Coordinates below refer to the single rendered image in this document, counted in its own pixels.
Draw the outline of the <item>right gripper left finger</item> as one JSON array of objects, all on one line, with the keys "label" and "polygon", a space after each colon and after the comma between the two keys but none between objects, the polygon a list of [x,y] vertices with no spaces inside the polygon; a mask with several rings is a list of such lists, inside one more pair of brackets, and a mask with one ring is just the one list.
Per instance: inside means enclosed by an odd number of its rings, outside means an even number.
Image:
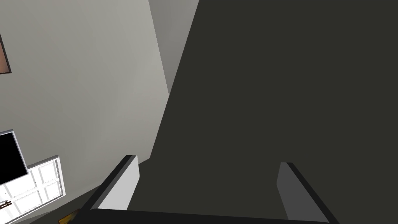
[{"label": "right gripper left finger", "polygon": [[127,210],[139,178],[138,157],[126,155],[81,210]]}]

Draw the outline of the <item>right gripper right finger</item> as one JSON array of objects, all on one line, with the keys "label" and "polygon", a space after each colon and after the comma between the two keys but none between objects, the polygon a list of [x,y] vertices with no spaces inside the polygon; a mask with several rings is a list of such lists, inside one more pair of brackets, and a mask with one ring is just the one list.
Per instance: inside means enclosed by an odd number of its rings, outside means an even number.
[{"label": "right gripper right finger", "polygon": [[281,162],[276,185],[289,220],[339,223],[293,163]]}]

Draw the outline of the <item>white panelled cabinet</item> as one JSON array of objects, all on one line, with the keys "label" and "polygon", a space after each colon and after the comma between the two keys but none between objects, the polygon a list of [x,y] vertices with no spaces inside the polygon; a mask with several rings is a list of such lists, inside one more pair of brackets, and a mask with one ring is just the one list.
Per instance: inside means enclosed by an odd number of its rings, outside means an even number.
[{"label": "white panelled cabinet", "polygon": [[64,197],[58,155],[28,166],[28,173],[0,185],[0,224],[11,224]]}]

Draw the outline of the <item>dark grey cupboard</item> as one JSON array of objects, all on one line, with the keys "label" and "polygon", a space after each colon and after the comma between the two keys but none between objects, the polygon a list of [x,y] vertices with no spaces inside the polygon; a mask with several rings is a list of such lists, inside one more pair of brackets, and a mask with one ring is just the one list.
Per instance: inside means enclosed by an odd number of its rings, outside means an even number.
[{"label": "dark grey cupboard", "polygon": [[199,0],[129,209],[286,219],[281,162],[398,224],[398,0]]}]

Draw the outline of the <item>black flat screen television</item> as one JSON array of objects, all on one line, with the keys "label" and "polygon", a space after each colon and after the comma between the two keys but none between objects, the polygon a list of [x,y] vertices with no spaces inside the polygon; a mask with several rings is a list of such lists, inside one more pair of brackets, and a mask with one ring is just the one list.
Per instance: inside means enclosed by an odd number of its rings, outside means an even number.
[{"label": "black flat screen television", "polygon": [[0,132],[0,185],[27,174],[28,168],[14,130]]}]

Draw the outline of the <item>brown framed wall picture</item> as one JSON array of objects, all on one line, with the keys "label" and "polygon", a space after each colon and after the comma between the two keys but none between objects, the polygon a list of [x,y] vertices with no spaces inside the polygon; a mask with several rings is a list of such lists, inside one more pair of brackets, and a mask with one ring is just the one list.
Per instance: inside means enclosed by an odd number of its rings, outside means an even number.
[{"label": "brown framed wall picture", "polygon": [[0,74],[10,74],[10,73],[12,73],[12,71],[4,48],[2,37],[0,35]]}]

